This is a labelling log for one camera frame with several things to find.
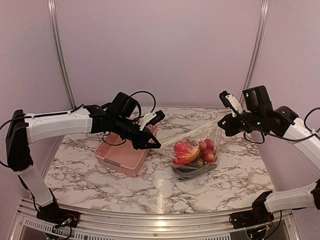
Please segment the wire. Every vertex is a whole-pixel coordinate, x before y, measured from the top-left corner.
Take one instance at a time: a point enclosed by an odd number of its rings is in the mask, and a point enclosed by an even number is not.
[[[278,225],[277,225],[276,228],[273,230],[273,232],[270,233],[269,236],[267,236],[267,237],[264,238],[264,240],[270,238],[270,237],[278,230],[278,228],[280,227],[280,224],[281,224],[281,220],[282,220],[282,210],[280,210],[280,220],[279,220]]]
[[[241,118],[242,121],[244,121],[246,124],[248,124],[248,125],[249,125],[251,128],[253,128],[254,130],[256,130],[256,131],[258,131],[258,132],[260,132],[260,133],[263,133],[263,134],[265,134],[265,135],[269,135],[269,136],[275,137],[275,138],[277,138],[277,139],[282,139],[282,140],[286,140],[286,141],[288,141],[288,142],[295,142],[295,143],[297,143],[297,142],[302,142],[302,141],[304,141],[304,140],[307,140],[307,139],[310,139],[310,138],[312,138],[312,137],[314,137],[314,136],[317,136],[317,134],[314,133],[314,134],[311,134],[310,136],[307,136],[307,137],[304,137],[304,138],[300,138],[300,139],[290,139],[290,138],[286,138],[286,137],[283,137],[283,136],[277,136],[277,135],[275,135],[275,134],[272,134],[272,133],[269,133],[269,132],[266,132],[266,131],[262,131],[262,130],[254,127],[253,125],[251,125],[244,117],[242,117],[242,116],[240,115],[240,113],[234,108],[234,106],[232,106],[232,104],[229,102],[229,100],[228,100],[228,103],[229,103],[228,105],[229,105],[229,107],[232,109],[232,111],[233,111],[239,118]]]
[[[310,116],[310,114],[312,114],[314,111],[316,110],[320,110],[320,107],[315,107],[314,109],[312,109],[310,112],[308,112],[308,114],[305,116],[303,124],[305,126],[306,129],[308,129],[310,132],[312,132],[312,130],[307,126],[307,119]]]
[[[66,238],[63,238],[63,239],[58,238],[57,240],[68,240],[68,239],[70,239],[70,237],[72,235],[72,227],[69,224],[66,224],[66,226],[69,226],[69,228],[70,228],[69,235]]]
[[[3,123],[1,126],[0,126],[0,130],[4,128],[5,125],[7,125],[8,123],[11,123],[15,120],[21,120],[21,119],[30,119],[31,116],[20,116],[20,117],[16,117],[16,118],[12,118],[8,121],[6,121],[5,123]],[[2,161],[0,161],[0,164],[6,168],[10,168],[7,164],[3,163]]]
[[[76,107],[75,109],[71,110],[70,113],[74,113],[75,111],[79,110],[80,108],[82,108],[84,106],[84,104],[82,103],[80,106]],[[11,123],[13,121],[16,121],[16,120],[21,120],[21,119],[31,119],[31,118],[40,118],[40,117],[49,117],[49,116],[55,116],[55,115],[64,115],[64,114],[68,114],[67,111],[64,111],[64,112],[55,112],[55,113],[46,113],[46,114],[39,114],[39,115],[35,115],[35,116],[19,116],[19,117],[16,117],[16,118],[11,118],[9,119],[8,121],[4,122],[1,126],[0,126],[0,131],[1,129],[4,128],[5,125],[7,125],[8,123]],[[6,168],[10,168],[7,164],[3,163],[1,160],[0,160],[0,164]]]
[[[102,141],[103,141],[104,143],[106,143],[106,144],[110,145],[110,146],[113,146],[113,147],[123,145],[123,144],[125,144],[125,143],[126,143],[126,141],[127,141],[127,139],[125,139],[125,140],[124,140],[123,142],[121,142],[121,143],[118,143],[118,144],[111,144],[111,143],[106,142],[106,140],[105,140],[105,138],[104,138],[104,137],[106,137],[106,136],[108,136],[108,135],[110,135],[110,133],[109,133],[109,134],[105,134],[105,135],[103,135],[103,136],[102,136]]]
[[[152,108],[152,110],[150,112],[153,112],[155,110],[156,105],[157,105],[157,101],[156,101],[155,96],[151,92],[149,92],[149,91],[136,91],[136,92],[132,93],[130,95],[130,97],[132,97],[132,96],[134,96],[136,94],[149,94],[153,98],[153,108]]]
[[[260,142],[249,140],[249,139],[247,138],[247,135],[246,135],[247,133],[248,133],[248,132],[245,131],[245,132],[243,133],[243,137],[244,137],[245,140],[247,140],[248,142],[250,142],[250,143],[252,143],[252,144],[264,144],[265,141],[266,141],[265,135],[264,135],[262,132],[261,132],[262,141],[260,141]]]
[[[46,217],[44,217],[43,215],[42,215],[42,213],[39,211],[39,209],[37,208],[37,206],[36,206],[36,199],[35,199],[35,196],[31,193],[31,195],[32,195],[32,200],[33,200],[33,206],[34,206],[34,209],[37,211],[37,213],[39,213],[40,215],[41,215],[41,217],[42,218],[44,218],[45,219],[45,221],[49,221],[49,222],[51,222],[51,221],[61,221],[61,222],[63,222],[64,220],[63,219],[48,219],[48,218],[46,218]],[[77,220],[77,218],[73,215],[73,214],[68,214],[67,216],[73,216],[73,220],[74,221],[76,221]],[[69,224],[66,224],[66,226],[69,226],[69,228],[70,228],[70,233],[69,233],[69,235],[66,237],[66,238],[63,238],[63,239],[60,239],[60,240],[68,240],[70,237],[71,237],[71,235],[72,235],[72,227],[69,225]]]

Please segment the pink basket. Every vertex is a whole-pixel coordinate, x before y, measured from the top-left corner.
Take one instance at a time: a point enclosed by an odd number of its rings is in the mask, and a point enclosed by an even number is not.
[[[156,137],[158,126],[149,126],[148,128]],[[114,133],[105,137],[104,140],[113,145],[123,141],[119,135]],[[102,142],[93,153],[99,163],[120,173],[136,177],[150,149],[135,150],[131,141],[126,141],[120,146],[111,146],[107,143]]]

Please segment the vent grille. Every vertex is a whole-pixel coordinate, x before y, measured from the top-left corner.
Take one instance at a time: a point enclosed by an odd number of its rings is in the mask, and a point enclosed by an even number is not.
[[[64,229],[63,228],[54,228],[53,223],[42,222],[38,219],[31,219],[26,218],[24,221],[24,225],[39,230],[41,232],[45,232],[47,234],[56,234],[56,235],[63,235]],[[74,240],[137,240],[136,238],[130,237],[117,237],[114,238],[112,236],[106,236],[101,234],[94,234],[91,232],[84,232],[85,230],[73,228],[72,229],[72,239]],[[207,237],[193,237],[193,238],[179,238],[179,240],[231,240],[231,236],[229,233],[221,234],[221,235],[214,235],[214,236],[207,236]]]

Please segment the white marble tabletop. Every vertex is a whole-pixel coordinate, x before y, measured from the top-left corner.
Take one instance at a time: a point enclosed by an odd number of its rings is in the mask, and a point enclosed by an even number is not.
[[[165,107],[158,140],[168,141],[230,113],[227,109]],[[151,150],[137,177],[101,166],[94,151],[101,134],[64,137],[45,177],[61,204],[76,207],[153,214],[222,211],[251,206],[274,185],[256,146],[222,136],[219,166],[195,179],[178,182],[171,159]]]

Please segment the apple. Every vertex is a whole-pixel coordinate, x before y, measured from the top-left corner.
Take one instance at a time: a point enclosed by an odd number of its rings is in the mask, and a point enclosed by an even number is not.
[[[211,139],[207,138],[207,139],[205,139],[204,141],[205,141],[205,143],[206,143],[206,147],[207,147],[207,148],[212,148],[212,147],[214,146],[214,143],[212,142]]]
[[[190,146],[187,142],[177,142],[174,145],[175,157],[173,163],[176,165],[186,165],[196,160],[200,155],[200,148]]]
[[[205,141],[199,142],[199,148],[200,148],[201,151],[206,150],[206,148],[207,148],[207,143],[206,143]]]
[[[212,153],[211,154],[208,154],[204,157],[204,160],[207,162],[207,163],[212,163],[215,159],[215,155],[213,155]]]
[[[188,149],[190,147],[190,144],[186,141],[178,141],[174,144],[174,151],[181,152],[185,149]]]
[[[209,148],[209,147],[208,147],[206,150],[204,150],[202,153],[203,153],[203,155],[205,155],[205,156],[208,155],[208,154],[214,154],[214,152],[212,151],[212,149]]]

